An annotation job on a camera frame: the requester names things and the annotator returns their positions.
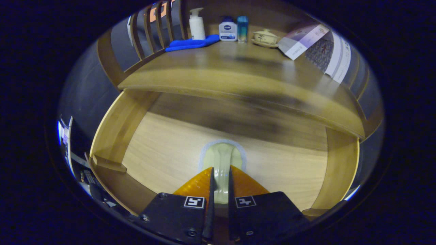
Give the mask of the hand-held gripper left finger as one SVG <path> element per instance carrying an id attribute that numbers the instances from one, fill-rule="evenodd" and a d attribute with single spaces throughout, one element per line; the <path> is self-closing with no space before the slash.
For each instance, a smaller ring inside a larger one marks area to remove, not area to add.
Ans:
<path id="1" fill-rule="evenodd" d="M 214 168 L 187 181 L 174 194 L 159 193 L 139 214 L 137 225 L 166 240 L 203 244 L 213 238 Z"/>

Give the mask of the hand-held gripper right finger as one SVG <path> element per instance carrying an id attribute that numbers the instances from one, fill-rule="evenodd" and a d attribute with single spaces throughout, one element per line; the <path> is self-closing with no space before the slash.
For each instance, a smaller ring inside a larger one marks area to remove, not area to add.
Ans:
<path id="1" fill-rule="evenodd" d="M 269 192 L 231 166 L 229 239 L 237 244 L 274 244 L 305 231 L 308 219 L 282 191 Z"/>

